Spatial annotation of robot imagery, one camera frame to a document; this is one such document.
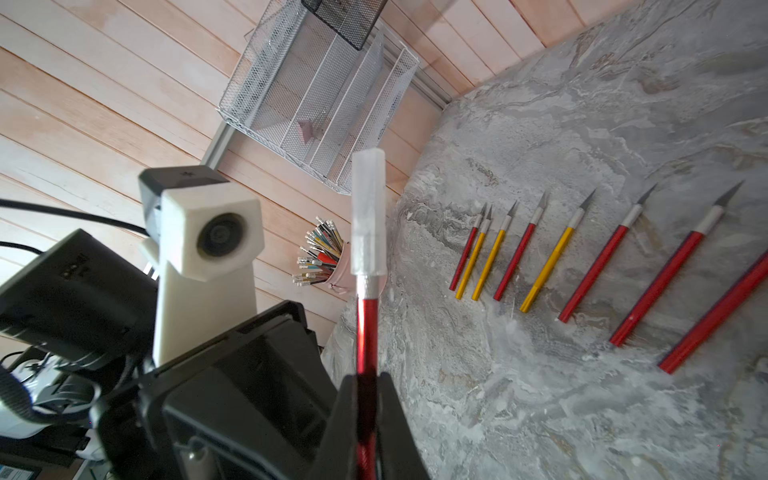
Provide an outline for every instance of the wooden wall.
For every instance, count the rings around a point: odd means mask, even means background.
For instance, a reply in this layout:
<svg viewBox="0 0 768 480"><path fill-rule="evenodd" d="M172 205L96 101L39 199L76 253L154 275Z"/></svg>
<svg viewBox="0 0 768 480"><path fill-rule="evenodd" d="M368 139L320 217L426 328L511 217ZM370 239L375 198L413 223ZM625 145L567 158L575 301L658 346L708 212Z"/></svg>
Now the wooden wall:
<svg viewBox="0 0 768 480"><path fill-rule="evenodd" d="M635 0L389 0L384 22L456 97Z"/></svg>
<svg viewBox="0 0 768 480"><path fill-rule="evenodd" d="M200 162L215 105L266 0L0 0L0 197L144 224L137 175ZM440 110L404 97L382 146L390 206ZM321 343L346 298L299 288L296 256L315 216L349 238L349 197L239 135L221 171L261 200L260 309L301 301ZM0 209L0 239L49 248L81 227L143 267L141 237L113 227ZM0 282L33 255L0 249Z"/></svg>

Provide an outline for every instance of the wire mesh organizer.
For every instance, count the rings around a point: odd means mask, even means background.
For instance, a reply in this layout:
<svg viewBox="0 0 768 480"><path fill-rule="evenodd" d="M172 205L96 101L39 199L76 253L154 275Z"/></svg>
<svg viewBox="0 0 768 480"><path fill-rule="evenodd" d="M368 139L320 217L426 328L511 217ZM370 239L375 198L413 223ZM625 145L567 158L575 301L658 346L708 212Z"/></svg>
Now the wire mesh organizer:
<svg viewBox="0 0 768 480"><path fill-rule="evenodd" d="M379 144L419 58L357 51L301 0L272 0L219 103L223 119L328 187L350 194L352 155Z"/></svg>

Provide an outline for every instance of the camera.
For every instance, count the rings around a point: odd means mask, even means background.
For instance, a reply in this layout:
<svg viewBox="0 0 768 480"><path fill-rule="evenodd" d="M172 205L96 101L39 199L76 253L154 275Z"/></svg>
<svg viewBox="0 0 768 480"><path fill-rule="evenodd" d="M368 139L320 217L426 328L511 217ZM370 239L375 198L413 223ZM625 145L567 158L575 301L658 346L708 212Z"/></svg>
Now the camera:
<svg viewBox="0 0 768 480"><path fill-rule="evenodd" d="M206 282L249 263L264 248L259 200L205 166L145 170L147 232L181 275Z"/></svg>

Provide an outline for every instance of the marble surface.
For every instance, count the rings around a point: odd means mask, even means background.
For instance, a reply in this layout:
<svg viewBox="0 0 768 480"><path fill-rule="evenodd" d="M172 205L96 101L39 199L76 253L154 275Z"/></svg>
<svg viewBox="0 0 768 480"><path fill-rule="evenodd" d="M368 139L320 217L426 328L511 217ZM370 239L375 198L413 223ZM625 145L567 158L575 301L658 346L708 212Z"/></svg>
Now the marble surface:
<svg viewBox="0 0 768 480"><path fill-rule="evenodd" d="M712 202L727 214L627 341L608 342ZM555 317L630 205L657 190L576 316ZM597 188L528 314L518 307ZM543 190L502 302L492 299ZM519 208L482 298L448 290L472 215ZM768 283L678 372L657 362L768 247L768 2L636 8L452 103L389 225L380 362L442 478L765 478ZM479 265L490 246L483 249ZM354 305L323 354L353 370Z"/></svg>

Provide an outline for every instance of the white plastic cap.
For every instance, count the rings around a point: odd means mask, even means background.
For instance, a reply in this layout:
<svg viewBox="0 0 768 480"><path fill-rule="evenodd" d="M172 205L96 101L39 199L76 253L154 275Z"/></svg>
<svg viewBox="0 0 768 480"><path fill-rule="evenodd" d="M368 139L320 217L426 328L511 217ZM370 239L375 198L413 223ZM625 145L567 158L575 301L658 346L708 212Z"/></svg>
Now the white plastic cap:
<svg viewBox="0 0 768 480"><path fill-rule="evenodd" d="M379 148L352 156L352 275L386 275L385 165Z"/></svg>

